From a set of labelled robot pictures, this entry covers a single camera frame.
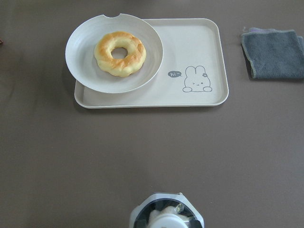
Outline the glazed donut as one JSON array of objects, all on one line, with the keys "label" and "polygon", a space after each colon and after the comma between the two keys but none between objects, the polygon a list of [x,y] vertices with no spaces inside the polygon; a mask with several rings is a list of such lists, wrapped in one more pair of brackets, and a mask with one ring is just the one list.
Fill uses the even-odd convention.
[{"label": "glazed donut", "polygon": [[108,33],[96,44],[94,57],[99,68],[113,76],[128,77],[140,70],[146,60],[146,49],[133,34]]}]

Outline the tea bottle white cap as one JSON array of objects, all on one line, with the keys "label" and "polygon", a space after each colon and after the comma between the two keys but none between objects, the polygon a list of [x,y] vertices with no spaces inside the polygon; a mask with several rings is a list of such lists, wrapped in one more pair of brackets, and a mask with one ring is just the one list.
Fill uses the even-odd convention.
[{"label": "tea bottle white cap", "polygon": [[154,193],[130,215],[130,228],[203,228],[204,219],[180,192]]}]

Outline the grey folded cloth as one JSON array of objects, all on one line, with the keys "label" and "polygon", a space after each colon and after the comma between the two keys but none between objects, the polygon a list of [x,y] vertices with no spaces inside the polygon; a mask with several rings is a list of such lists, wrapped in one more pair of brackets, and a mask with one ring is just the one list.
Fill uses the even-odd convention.
[{"label": "grey folded cloth", "polygon": [[241,45],[253,79],[304,78],[304,37],[293,29],[250,28]]}]

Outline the cream serving tray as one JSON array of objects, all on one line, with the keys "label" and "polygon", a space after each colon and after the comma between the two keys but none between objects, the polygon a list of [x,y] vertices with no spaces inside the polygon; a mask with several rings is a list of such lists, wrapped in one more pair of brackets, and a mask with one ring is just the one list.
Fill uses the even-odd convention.
[{"label": "cream serving tray", "polygon": [[[229,94],[217,25],[209,19],[147,19],[164,48],[158,74],[143,87],[124,94],[94,91],[75,84],[76,102],[90,109],[125,107],[217,106]],[[201,71],[210,80],[207,91],[190,89],[185,79]]]}]

